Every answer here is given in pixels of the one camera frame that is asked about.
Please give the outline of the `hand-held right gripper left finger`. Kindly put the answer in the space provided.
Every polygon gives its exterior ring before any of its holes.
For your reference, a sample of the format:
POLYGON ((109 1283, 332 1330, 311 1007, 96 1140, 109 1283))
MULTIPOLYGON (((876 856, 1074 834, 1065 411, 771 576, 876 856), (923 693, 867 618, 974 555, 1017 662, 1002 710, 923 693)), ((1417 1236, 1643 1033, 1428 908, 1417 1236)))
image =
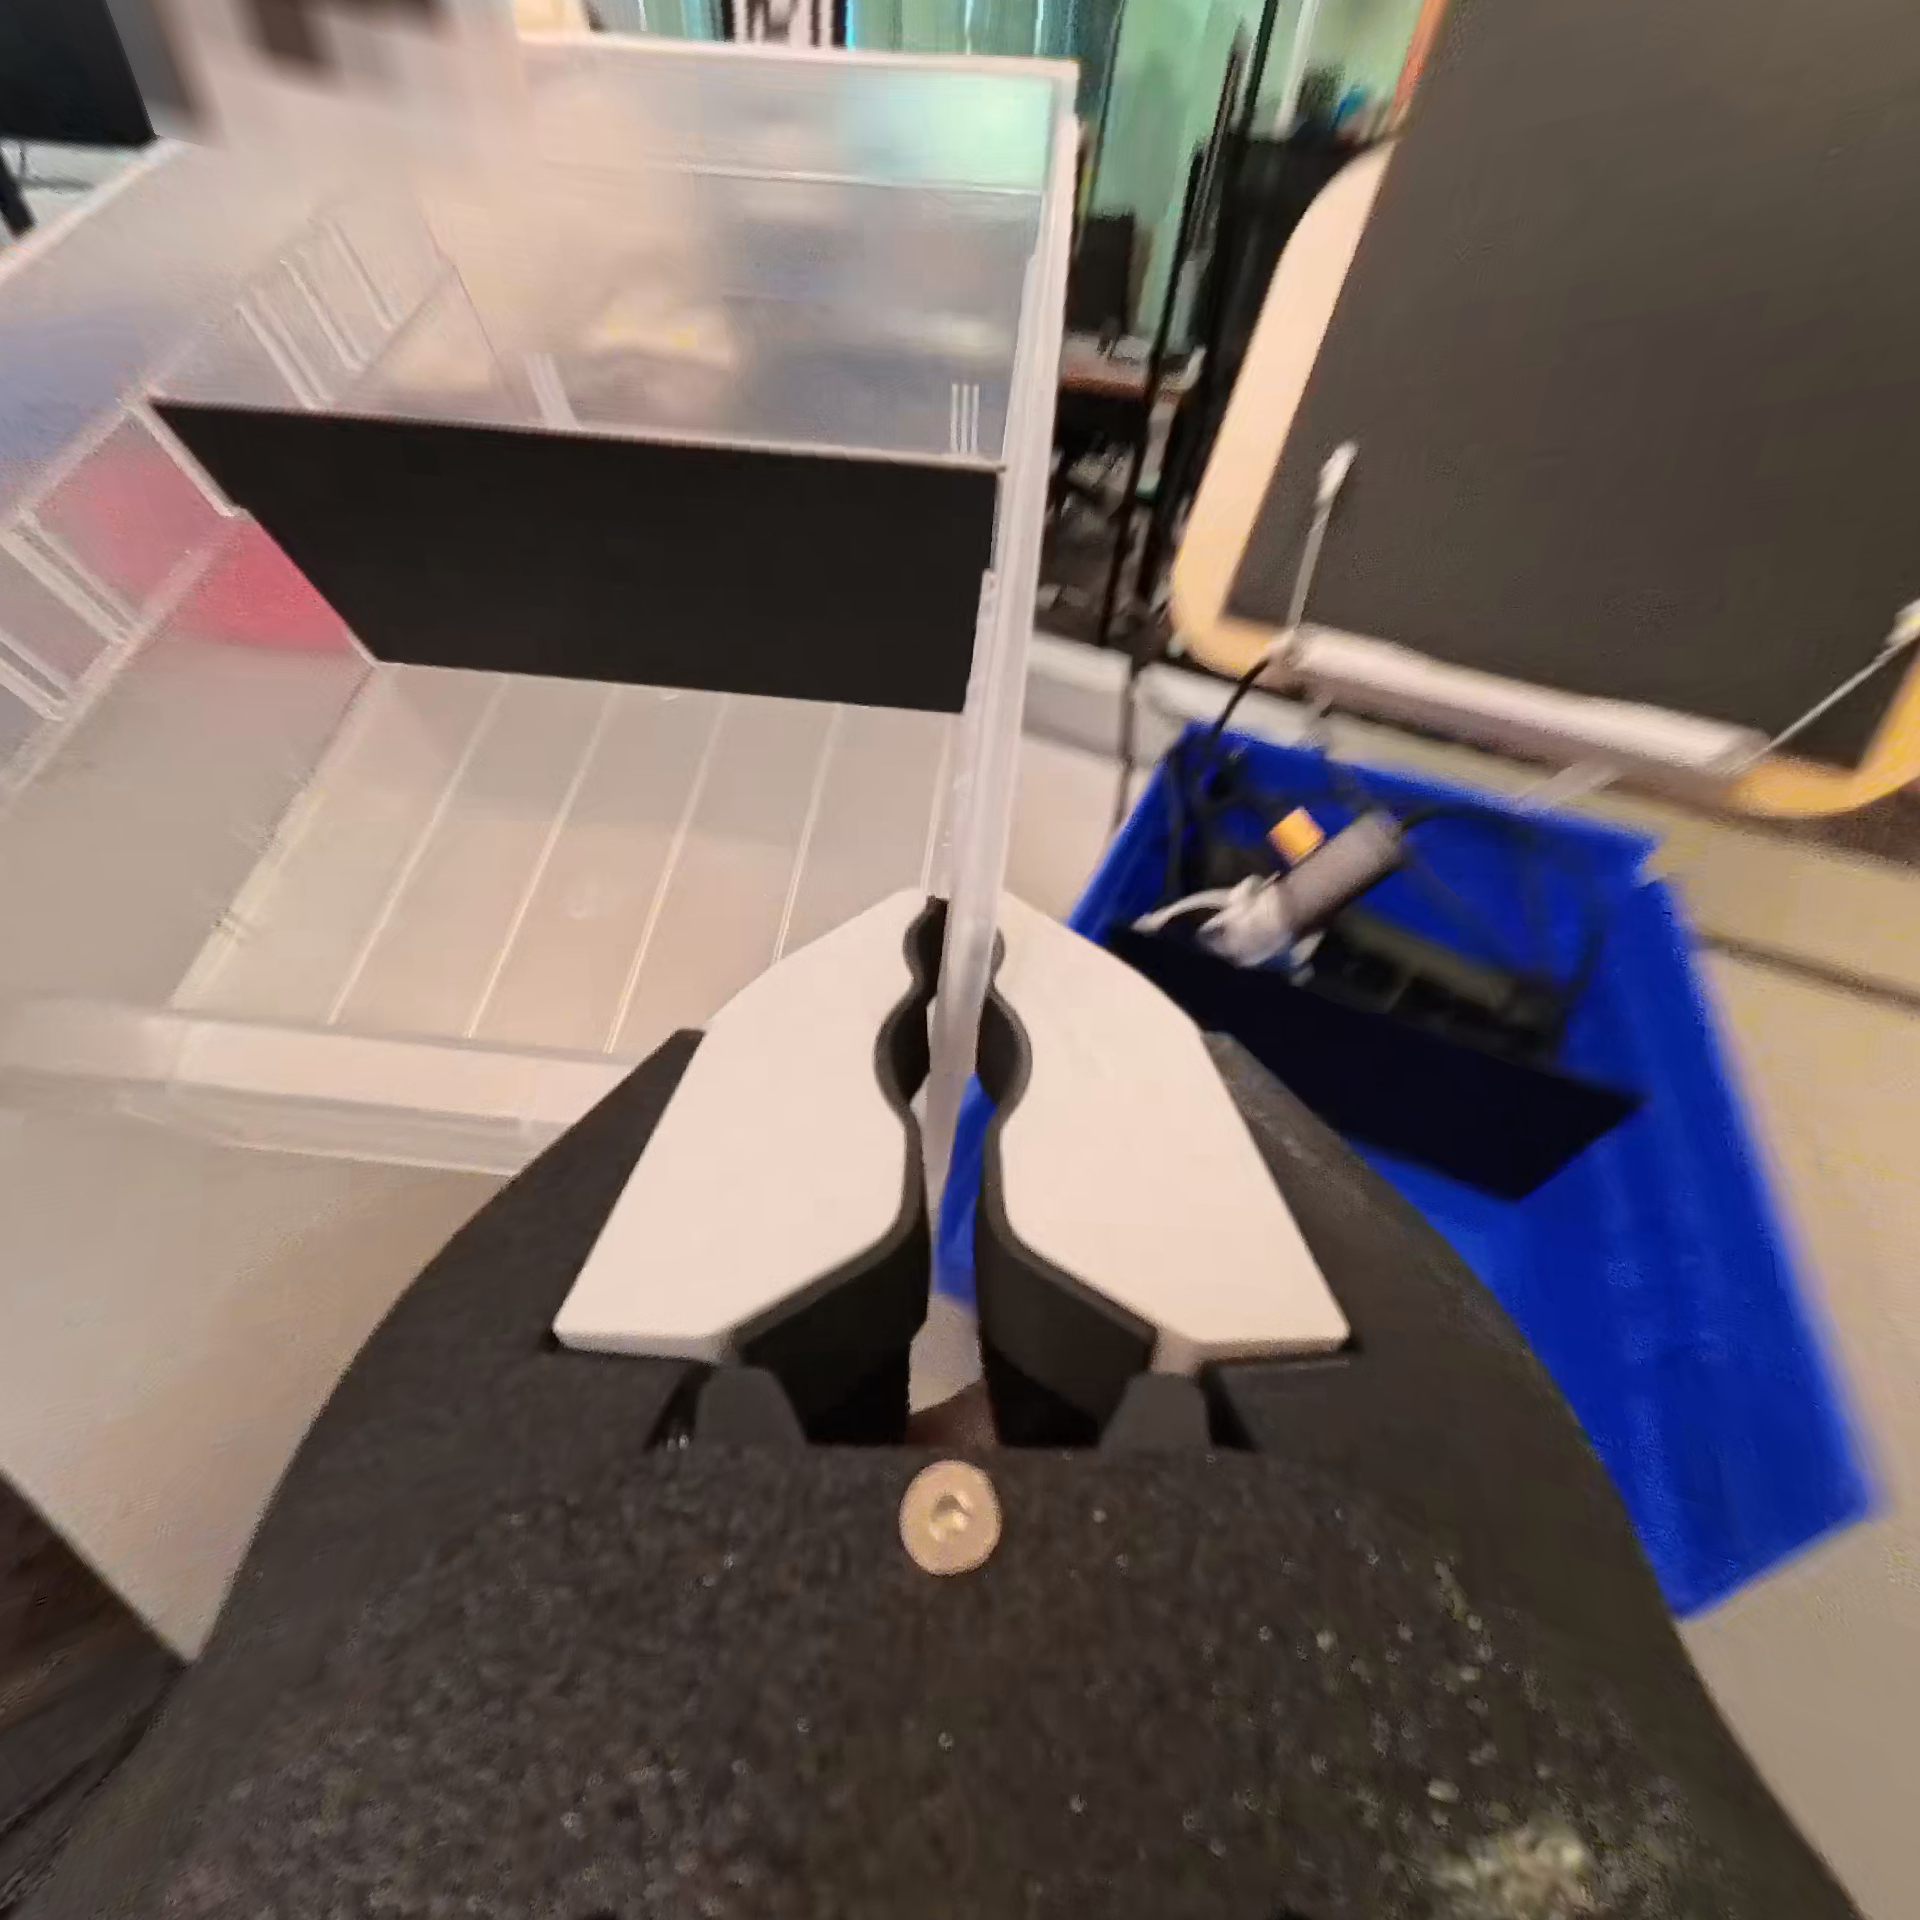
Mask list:
POLYGON ((731 997, 557 1313, 562 1350, 768 1373, 821 1443, 901 1429, 943 924, 899 890, 731 997))

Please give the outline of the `grey desk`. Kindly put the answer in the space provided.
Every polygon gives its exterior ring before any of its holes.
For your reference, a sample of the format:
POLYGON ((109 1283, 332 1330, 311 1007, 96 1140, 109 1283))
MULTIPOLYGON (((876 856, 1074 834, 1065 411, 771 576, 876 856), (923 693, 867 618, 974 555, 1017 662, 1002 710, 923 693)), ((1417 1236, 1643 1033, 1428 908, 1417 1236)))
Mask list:
MULTIPOLYGON (((4 796, 4 1039, 36 998, 633 1062, 942 862, 947 719, 153 637, 4 796)), ((1768 828, 1606 790, 1686 897, 1837 1334, 1869 1521, 1689 1622, 1873 1918, 1917 1918, 1917 804, 1768 828)), ((399 1287, 532 1154, 189 1133, 4 1090, 4 1477, 195 1652, 293 1441, 399 1287)))

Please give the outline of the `blue plastic bin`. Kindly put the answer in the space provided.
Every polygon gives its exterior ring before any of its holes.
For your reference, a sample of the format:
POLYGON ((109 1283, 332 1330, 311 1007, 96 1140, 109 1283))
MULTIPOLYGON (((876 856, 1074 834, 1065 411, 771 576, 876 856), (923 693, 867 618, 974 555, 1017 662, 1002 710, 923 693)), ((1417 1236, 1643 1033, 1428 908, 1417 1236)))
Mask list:
MULTIPOLYGON (((1162 903, 1172 739, 1068 911, 1099 947, 1162 903)), ((1229 730, 1267 790, 1309 796, 1305 748, 1229 730)), ((1395 804, 1518 804, 1349 764, 1395 804)), ((1341 1140, 1381 1171, 1518 1321, 1618 1479, 1678 1615, 1703 1615, 1875 1510, 1827 1334, 1800 1287, 1764 1154, 1654 839, 1567 812, 1548 822, 1606 908, 1602 968, 1548 1062, 1643 1094, 1643 1112, 1524 1199, 1341 1140)), ((1448 936, 1395 874, 1358 903, 1448 936)))

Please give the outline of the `wood-framed black panel stand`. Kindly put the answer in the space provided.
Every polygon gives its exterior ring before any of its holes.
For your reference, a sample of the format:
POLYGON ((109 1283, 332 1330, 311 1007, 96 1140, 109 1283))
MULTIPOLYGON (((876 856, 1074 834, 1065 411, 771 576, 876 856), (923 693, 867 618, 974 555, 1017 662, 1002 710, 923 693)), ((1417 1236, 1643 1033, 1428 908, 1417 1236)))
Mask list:
POLYGON ((1284 244, 1172 626, 1833 821, 1917 787, 1917 4, 1444 4, 1284 244))

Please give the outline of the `black cable orange plugs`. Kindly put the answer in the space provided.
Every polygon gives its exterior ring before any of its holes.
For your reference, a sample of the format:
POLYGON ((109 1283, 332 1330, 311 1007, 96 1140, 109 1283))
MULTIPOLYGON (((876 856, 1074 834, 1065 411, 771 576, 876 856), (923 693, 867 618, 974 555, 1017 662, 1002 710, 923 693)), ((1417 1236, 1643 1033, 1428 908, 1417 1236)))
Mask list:
POLYGON ((1606 908, 1555 828, 1472 801, 1395 804, 1356 766, 1305 746, 1309 796, 1267 790, 1230 748, 1239 704, 1282 673, 1284 639, 1239 676, 1209 730, 1166 759, 1162 908, 1239 968, 1272 968, 1395 874, 1472 957, 1516 968, 1574 1001, 1606 947, 1606 908))

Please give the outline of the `black rectangular device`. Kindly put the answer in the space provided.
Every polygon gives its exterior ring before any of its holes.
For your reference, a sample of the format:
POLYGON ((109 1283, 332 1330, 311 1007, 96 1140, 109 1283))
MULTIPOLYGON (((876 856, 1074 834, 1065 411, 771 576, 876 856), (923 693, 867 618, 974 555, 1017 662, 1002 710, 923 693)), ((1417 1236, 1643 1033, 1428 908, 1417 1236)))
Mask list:
POLYGON ((990 466, 160 397, 378 659, 958 715, 990 466))

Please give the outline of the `clear plastic bin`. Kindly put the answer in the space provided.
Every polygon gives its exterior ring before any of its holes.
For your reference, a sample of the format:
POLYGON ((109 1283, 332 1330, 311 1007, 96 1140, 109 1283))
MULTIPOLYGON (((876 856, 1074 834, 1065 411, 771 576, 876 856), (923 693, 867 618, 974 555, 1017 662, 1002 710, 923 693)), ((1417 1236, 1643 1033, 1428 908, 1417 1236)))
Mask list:
POLYGON ((1074 69, 4 4, 4 1107, 514 1171, 996 903, 1074 69))

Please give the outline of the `black divider panel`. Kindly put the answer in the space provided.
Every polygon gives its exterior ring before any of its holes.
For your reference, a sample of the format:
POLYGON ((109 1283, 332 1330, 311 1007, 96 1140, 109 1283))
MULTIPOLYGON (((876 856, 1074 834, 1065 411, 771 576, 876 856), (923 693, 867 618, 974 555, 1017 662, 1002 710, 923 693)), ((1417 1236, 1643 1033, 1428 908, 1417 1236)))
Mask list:
POLYGON ((1206 1033, 1235 1039, 1341 1140, 1518 1202, 1643 1112, 1643 1094, 1530 1064, 1425 1022, 1240 970, 1193 943, 1107 936, 1206 1033))

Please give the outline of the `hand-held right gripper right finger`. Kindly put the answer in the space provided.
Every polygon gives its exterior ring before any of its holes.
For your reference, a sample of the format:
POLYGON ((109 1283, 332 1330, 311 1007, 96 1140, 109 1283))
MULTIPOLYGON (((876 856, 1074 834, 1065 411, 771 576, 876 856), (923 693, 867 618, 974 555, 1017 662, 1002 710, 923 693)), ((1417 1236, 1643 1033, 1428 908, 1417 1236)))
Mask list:
POLYGON ((977 1078, 974 1296, 1007 1441, 1093 1443, 1145 1379, 1349 1345, 1206 1033, 1020 897, 1001 908, 977 1078))

